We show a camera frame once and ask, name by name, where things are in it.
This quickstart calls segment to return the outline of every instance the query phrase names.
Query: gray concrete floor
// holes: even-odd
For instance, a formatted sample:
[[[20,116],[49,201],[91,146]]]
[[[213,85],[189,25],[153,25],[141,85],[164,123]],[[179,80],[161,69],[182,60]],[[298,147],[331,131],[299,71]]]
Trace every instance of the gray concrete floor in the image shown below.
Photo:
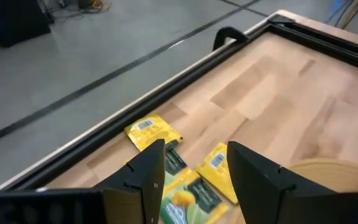
[[[238,5],[250,2],[232,1]],[[327,22],[333,2],[261,0],[249,8],[262,14],[288,9]],[[114,0],[104,14],[57,22],[49,35],[0,49],[3,129],[162,46],[167,49],[180,37],[188,37],[1,138],[0,184],[208,54],[220,27],[246,30],[263,18],[220,0]],[[352,23],[350,29],[357,27]]]

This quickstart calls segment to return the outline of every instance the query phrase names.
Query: wooden tray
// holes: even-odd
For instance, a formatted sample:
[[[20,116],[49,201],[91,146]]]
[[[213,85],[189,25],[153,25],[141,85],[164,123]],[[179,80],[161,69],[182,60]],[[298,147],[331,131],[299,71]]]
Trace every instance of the wooden tray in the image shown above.
[[[357,35],[277,13],[358,44]],[[314,157],[358,162],[358,68],[274,34],[259,37],[153,113],[183,136],[177,152],[191,168],[229,140],[284,166]],[[92,187],[138,153],[120,133],[46,187]]]

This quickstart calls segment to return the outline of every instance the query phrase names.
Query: barcode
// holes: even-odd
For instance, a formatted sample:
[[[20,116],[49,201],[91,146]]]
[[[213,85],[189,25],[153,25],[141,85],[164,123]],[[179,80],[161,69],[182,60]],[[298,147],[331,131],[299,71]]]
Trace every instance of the barcode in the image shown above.
[[[223,159],[224,159],[224,154],[223,152],[220,152],[212,159],[210,163],[211,167],[214,167],[215,169],[218,168],[219,164],[223,161]]]
[[[138,127],[140,130],[143,130],[143,129],[149,127],[149,126],[152,125],[152,124],[153,124],[153,121],[152,121],[152,120],[148,120],[148,121],[144,121],[144,122],[138,124],[137,127]]]

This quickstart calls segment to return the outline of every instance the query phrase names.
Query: lemon illustration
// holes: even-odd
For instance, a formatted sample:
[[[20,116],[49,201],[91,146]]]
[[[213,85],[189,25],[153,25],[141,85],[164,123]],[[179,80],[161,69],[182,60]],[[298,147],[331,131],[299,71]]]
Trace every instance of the lemon illustration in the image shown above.
[[[190,204],[196,203],[194,195],[187,190],[180,190],[175,192],[171,198],[172,203],[175,206],[181,206],[186,209]]]

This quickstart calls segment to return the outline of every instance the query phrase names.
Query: wooden surface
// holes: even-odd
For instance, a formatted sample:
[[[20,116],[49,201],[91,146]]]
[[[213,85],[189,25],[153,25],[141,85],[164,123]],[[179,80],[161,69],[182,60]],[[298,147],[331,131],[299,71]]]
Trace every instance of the wooden surface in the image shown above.
[[[278,13],[358,43],[358,35]],[[272,34],[154,113],[182,134],[177,152],[191,168],[217,143],[228,140],[285,166],[312,157],[358,162],[358,68]],[[91,187],[137,153],[121,133],[47,187]],[[242,223],[241,216],[232,209],[220,222]]]

